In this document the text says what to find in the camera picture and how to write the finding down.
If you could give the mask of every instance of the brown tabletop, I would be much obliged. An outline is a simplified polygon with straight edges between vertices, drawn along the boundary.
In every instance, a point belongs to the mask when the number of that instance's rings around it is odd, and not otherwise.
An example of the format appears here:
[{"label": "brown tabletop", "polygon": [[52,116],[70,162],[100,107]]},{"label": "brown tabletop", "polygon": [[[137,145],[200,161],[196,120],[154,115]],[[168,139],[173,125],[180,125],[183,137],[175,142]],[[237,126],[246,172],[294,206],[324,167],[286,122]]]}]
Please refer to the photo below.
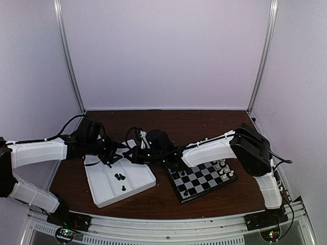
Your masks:
[{"label": "brown tabletop", "polygon": [[[252,124],[245,111],[90,111],[110,134],[124,141],[133,126],[145,131],[166,131],[175,145],[211,138],[245,122]],[[180,204],[161,166],[152,166],[157,186],[104,208],[92,200],[82,160],[63,161],[51,191],[66,200],[71,210],[121,218],[180,219],[216,217],[263,210],[264,200],[255,179],[245,173],[237,159],[228,161],[239,179],[188,203]]]}]

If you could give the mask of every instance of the ventilation grille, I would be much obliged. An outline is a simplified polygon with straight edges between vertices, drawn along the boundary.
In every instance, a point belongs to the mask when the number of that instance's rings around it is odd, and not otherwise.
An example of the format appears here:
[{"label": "ventilation grille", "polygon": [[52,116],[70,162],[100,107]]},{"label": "ventilation grille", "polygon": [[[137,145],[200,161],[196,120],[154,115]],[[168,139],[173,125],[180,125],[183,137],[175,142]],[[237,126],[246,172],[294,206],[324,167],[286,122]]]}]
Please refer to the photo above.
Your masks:
[{"label": "ventilation grille", "polygon": [[44,224],[40,224],[40,223],[36,223],[34,229],[37,231],[49,234],[49,235],[54,235],[56,232],[56,230],[53,227],[50,227],[50,226],[47,226]]},{"label": "ventilation grille", "polygon": [[[98,237],[91,237],[84,235],[83,237],[83,244],[87,245],[161,245],[161,244],[169,244],[170,242],[159,243],[159,242],[123,242],[123,241],[114,241],[111,239],[106,238],[98,238]],[[208,241],[208,242],[199,242],[199,243],[185,243],[185,242],[172,242],[175,245],[244,245],[244,238],[243,236],[233,237],[233,238],[225,238],[225,239],[218,239],[216,241]]]}]

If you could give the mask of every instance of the black square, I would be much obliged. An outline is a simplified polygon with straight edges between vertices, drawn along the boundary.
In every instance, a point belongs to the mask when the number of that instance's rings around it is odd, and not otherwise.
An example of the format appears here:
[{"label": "black square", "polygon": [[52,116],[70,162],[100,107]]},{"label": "black square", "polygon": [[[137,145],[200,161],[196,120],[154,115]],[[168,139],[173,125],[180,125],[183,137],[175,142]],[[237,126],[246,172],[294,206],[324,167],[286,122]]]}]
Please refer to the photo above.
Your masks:
[{"label": "black square", "polygon": [[201,184],[201,185],[202,185],[202,187],[203,187],[204,190],[208,190],[208,189],[211,188],[211,186],[209,185],[208,182],[205,182],[205,183],[203,183],[203,184]]},{"label": "black square", "polygon": [[185,172],[186,172],[187,175],[190,175],[190,174],[193,173],[193,170],[188,168],[188,169],[185,170]]},{"label": "black square", "polygon": [[213,173],[213,172],[216,171],[215,168],[212,167],[212,166],[211,167],[208,167],[207,169],[208,169],[209,173]]},{"label": "black square", "polygon": [[215,178],[215,182],[219,185],[223,182],[223,180],[220,177]]},{"label": "black square", "polygon": [[190,179],[189,179],[188,176],[184,176],[184,177],[182,177],[182,181],[183,181],[184,183],[187,183],[187,182],[190,181]]},{"label": "black square", "polygon": [[173,177],[173,179],[174,179],[174,180],[176,180],[176,179],[179,179],[179,178],[180,178],[180,176],[179,176],[179,174],[178,174],[178,173],[173,173],[173,174],[172,174],[172,177]]},{"label": "black square", "polygon": [[198,185],[200,185],[200,182],[199,182],[199,180],[197,180],[197,179],[192,180],[191,182],[192,182],[193,186],[198,186]]},{"label": "black square", "polygon": [[185,191],[185,190],[186,190],[186,187],[185,187],[185,185],[184,185],[184,184],[181,184],[181,185],[179,185],[177,188],[178,188],[178,190],[179,190],[180,192],[182,192],[182,191]]},{"label": "black square", "polygon": [[201,165],[198,165],[198,168],[199,168],[200,170],[203,170],[203,169],[205,169],[206,167],[205,167],[204,164],[201,164]]},{"label": "black square", "polygon": [[195,195],[196,194],[196,189],[194,187],[192,187],[191,189],[189,189],[189,194],[190,195]]},{"label": "black square", "polygon": [[203,176],[203,173],[201,171],[194,173],[196,178],[200,178]]},{"label": "black square", "polygon": [[212,177],[211,175],[206,175],[206,176],[204,176],[205,177],[205,179],[207,180],[207,181],[209,181],[209,180],[213,180],[214,179],[214,177]]}]

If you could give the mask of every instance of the metal bar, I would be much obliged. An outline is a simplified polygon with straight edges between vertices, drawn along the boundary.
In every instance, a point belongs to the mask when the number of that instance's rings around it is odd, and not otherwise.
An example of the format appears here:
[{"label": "metal bar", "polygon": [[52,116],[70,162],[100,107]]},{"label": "metal bar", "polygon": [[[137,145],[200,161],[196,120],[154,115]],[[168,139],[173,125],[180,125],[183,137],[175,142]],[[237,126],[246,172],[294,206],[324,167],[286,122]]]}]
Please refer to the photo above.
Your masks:
[{"label": "metal bar", "polygon": [[276,17],[277,17],[277,9],[278,9],[278,0],[271,0],[271,5],[270,5],[270,13],[268,17],[268,23],[267,23],[267,31],[266,31],[266,38],[265,38],[265,43],[264,43],[264,48],[262,51],[262,56],[260,60],[260,65],[258,69],[258,74],[256,76],[255,80],[255,85],[254,89],[252,92],[251,100],[248,106],[247,111],[249,113],[252,113],[253,107],[255,104],[255,100],[258,96],[259,88],[262,83],[262,79],[265,73],[265,69],[267,66],[267,60],[268,60],[268,54],[269,50],[271,47],[271,42],[273,39],[273,34],[275,31],[275,25],[276,25]]},{"label": "metal bar", "polygon": [[65,61],[66,61],[69,79],[71,81],[71,84],[73,87],[73,92],[74,92],[76,101],[78,103],[79,109],[80,109],[81,113],[84,113],[85,108],[84,108],[83,101],[81,98],[80,90],[77,85],[71,55],[69,53],[67,36],[66,36],[63,15],[62,15],[61,0],[54,0],[54,6],[55,6],[55,14],[56,14],[57,24],[58,24],[58,28],[59,28],[60,37],[61,37],[61,44],[62,44],[62,48],[63,48],[63,52],[64,52],[64,57],[65,57]]}]

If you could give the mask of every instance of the chessboard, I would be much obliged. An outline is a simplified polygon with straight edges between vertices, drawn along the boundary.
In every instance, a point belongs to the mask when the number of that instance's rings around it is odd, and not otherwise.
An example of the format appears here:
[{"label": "chessboard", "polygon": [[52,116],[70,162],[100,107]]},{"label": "chessboard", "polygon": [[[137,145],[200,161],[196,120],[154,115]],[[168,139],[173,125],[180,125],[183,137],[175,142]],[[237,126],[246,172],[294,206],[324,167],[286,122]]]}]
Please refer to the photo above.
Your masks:
[{"label": "chessboard", "polygon": [[181,204],[238,179],[226,160],[207,162],[179,172],[165,166],[164,169]]}]

